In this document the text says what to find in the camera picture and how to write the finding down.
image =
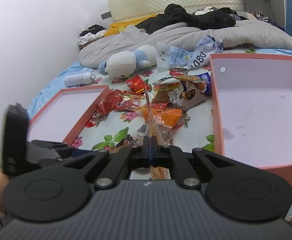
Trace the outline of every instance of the silver screw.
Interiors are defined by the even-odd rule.
[[[97,185],[101,187],[109,186],[112,184],[112,180],[110,178],[100,178],[97,180]]]
[[[197,186],[199,184],[199,180],[196,178],[187,178],[187,179],[184,179],[184,184],[190,187]]]

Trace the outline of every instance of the barcode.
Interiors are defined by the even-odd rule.
[[[143,124],[142,125],[142,127],[140,127],[138,130],[137,130],[137,132],[139,132],[139,133],[146,133],[146,131],[147,131],[147,127],[148,127],[148,125],[147,124]]]

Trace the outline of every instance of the black circular joint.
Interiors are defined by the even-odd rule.
[[[83,208],[89,198],[83,174],[58,165],[15,177],[3,193],[9,213],[37,223],[65,219]]]
[[[63,191],[60,182],[53,179],[40,179],[26,187],[26,194],[34,200],[50,200],[58,197]]]
[[[256,168],[220,169],[205,195],[216,211],[251,222],[285,217],[292,203],[292,188],[286,180]]]

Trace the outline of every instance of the pillow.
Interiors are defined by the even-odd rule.
[[[110,36],[110,35],[114,35],[114,34],[118,34],[121,33],[128,25],[136,25],[140,22],[142,22],[143,20],[146,20],[150,17],[155,17],[157,14],[153,13],[151,15],[142,17],[142,18],[137,18],[137,19],[133,19],[133,20],[129,20],[126,22],[117,22],[117,23],[112,23],[109,27],[109,30],[105,33],[105,37],[106,36]]]

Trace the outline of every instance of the gray ribbed surface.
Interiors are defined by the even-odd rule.
[[[292,239],[292,227],[283,220],[264,225],[233,222],[212,211],[199,192],[181,189],[174,180],[145,186],[147,182],[122,181],[115,189],[99,191],[82,211],[61,222],[14,220],[0,231],[0,239]]]

